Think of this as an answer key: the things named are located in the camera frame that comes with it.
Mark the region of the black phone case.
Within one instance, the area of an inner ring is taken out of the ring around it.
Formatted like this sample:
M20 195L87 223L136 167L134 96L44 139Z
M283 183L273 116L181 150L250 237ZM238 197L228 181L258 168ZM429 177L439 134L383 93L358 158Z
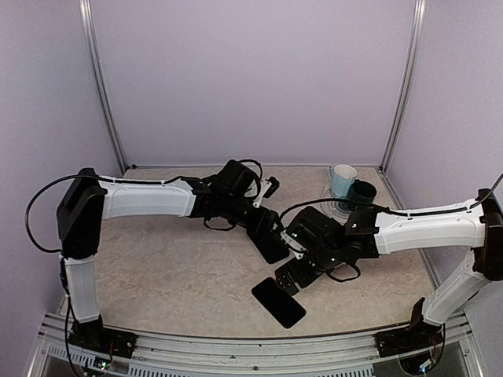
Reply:
M277 263L290 255L287 244L278 232L266 231L258 233L247 231L246 233L268 264Z

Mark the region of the black phone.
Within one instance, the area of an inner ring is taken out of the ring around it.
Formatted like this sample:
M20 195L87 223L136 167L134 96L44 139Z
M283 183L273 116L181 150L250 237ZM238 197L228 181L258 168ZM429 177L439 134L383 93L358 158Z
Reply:
M267 277L254 286L251 293L285 329L292 328L307 314L306 310L292 296L277 286L272 277Z

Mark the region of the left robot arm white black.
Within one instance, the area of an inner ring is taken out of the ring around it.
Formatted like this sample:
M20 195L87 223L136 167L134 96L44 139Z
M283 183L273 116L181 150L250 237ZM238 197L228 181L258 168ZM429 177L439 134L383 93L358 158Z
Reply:
M262 179L245 160L231 159L205 178L177 176L164 181L101 177L92 168L73 179L57 208L63 281L68 305L80 324L78 333L93 349L110 341L97 304L94 261L101 223L129 216L221 218L261 236L274 227L277 214L262 205L279 187L276 178Z

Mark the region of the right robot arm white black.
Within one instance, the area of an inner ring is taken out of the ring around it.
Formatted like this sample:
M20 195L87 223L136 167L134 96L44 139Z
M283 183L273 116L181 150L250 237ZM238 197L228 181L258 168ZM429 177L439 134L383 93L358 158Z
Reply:
M413 309L402 342L417 349L433 328L492 281L502 279L502 211L489 189L475 199L444 207L391 210L360 204L344 223L311 205L303 208L281 238L295 256L276 270L278 287L290 295L321 275L331 276L342 264L356 268L360 259L411 249L465 246L470 252L439 288Z

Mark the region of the light blue mug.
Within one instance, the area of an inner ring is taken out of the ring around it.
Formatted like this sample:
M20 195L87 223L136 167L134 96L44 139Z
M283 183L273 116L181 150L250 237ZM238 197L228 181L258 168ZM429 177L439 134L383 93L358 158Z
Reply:
M347 164L329 166L330 192L335 199L345 199L358 172Z

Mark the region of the dark green mug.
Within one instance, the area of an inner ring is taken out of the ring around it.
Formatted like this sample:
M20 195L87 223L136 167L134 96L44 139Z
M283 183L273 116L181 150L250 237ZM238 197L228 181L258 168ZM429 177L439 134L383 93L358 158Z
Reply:
M362 180L355 180L347 193L349 210L356 210L360 203L372 204L377 194L376 187Z

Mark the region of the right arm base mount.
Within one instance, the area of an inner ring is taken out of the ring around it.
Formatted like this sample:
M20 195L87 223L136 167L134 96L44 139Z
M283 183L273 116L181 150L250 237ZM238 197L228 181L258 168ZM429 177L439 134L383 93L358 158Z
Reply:
M390 357L415 350L422 350L442 343L442 326L419 324L388 331L375 335L376 348L380 357Z

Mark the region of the front aluminium rail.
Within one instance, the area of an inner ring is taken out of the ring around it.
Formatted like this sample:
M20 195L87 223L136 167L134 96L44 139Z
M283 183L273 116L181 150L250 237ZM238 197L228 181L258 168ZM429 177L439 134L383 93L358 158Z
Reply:
M86 363L103 376L373 376L385 363L391 375L401 375L400 359L424 352L381 357L376 333L405 327L399 324L367 331L314 337L225 339L169 335L109 326L136 334L131 358L113 357L109 370L93 366L106 355L70 346L75 366ZM446 349L426 376L489 376L475 336L463 312L446 325ZM47 313L22 376L49 375L51 361L66 364L64 317Z

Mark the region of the right aluminium frame post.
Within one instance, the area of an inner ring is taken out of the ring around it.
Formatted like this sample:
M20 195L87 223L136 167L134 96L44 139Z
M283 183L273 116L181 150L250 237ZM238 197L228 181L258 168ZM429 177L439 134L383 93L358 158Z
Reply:
M414 2L413 21L409 36L409 45L406 54L404 72L402 75L402 82L398 92L398 100L395 106L391 130L379 165L380 172L383 175L387 175L398 146L398 139L402 130L409 95L413 86L413 77L420 51L420 42L424 29L427 4L427 0L416 0Z

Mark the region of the aluminium frame post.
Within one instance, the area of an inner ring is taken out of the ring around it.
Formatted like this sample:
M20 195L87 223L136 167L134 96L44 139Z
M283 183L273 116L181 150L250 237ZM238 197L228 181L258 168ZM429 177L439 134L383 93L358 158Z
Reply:
M115 157L118 170L121 174L124 174L127 171L127 161L125 153L123 151L122 143L119 139L119 133L115 125L115 120L113 118L112 107L110 105L110 100L108 98L108 92L105 84L105 77L101 67L101 59L94 26L91 1L80 0L79 11L81 15L88 54L90 56L91 70L97 90L97 97L105 121L105 129L112 146L112 152Z
M413 86L413 77L420 51L420 42L424 29L427 4L427 0L416 0L414 2L413 21L409 36L409 45L406 54L404 72L402 75L402 82L398 92L398 100L395 106L391 130L379 165L380 172L383 175L387 175L398 146L398 139L402 130L409 95Z

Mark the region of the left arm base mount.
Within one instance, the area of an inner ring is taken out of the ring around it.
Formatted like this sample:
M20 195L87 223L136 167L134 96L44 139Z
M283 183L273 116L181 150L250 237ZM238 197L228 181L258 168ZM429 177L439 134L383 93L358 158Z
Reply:
M105 327L99 320L72 325L68 342L85 350L131 359L136 334Z

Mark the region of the left aluminium frame post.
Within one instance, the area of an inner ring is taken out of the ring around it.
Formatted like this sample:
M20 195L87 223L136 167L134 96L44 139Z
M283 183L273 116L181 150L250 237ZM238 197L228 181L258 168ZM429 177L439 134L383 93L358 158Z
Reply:
M122 143L119 139L119 133L115 125L115 120L113 118L112 107L110 105L110 100L108 98L108 92L105 84L105 77L101 67L101 59L94 26L91 1L80 0L79 11L81 15L88 54L90 56L91 70L97 90L97 97L105 121L105 129L112 146L112 152L115 157L118 170L121 174L124 174L127 171L127 161L125 153L123 151Z

